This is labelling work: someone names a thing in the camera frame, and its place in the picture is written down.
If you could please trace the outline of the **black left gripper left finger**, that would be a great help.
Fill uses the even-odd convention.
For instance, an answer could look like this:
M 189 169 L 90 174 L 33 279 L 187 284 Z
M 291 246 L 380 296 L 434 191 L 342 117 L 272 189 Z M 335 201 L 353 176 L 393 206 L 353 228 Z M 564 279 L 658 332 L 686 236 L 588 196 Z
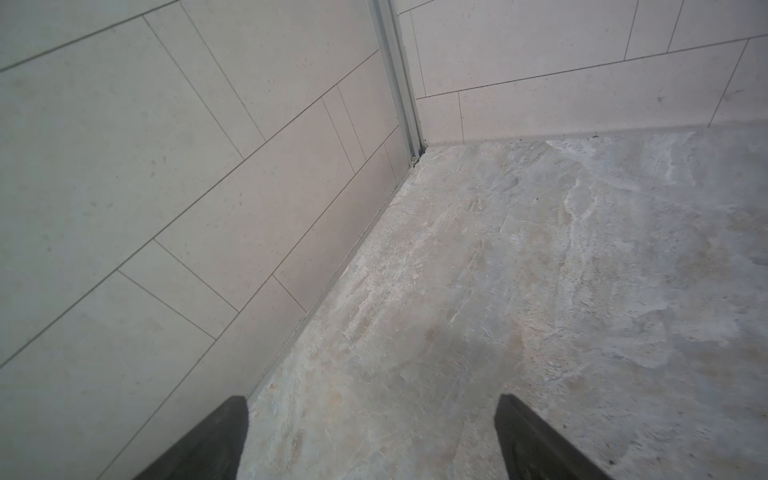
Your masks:
M 249 427 L 244 396 L 231 396 L 136 479 L 237 478 Z

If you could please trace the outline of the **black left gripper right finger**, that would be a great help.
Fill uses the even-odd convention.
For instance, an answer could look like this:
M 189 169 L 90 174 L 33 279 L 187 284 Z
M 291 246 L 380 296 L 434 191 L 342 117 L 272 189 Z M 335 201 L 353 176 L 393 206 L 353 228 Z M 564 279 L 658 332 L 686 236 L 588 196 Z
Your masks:
M 610 479 L 513 394 L 500 396 L 494 427 L 509 479 Z

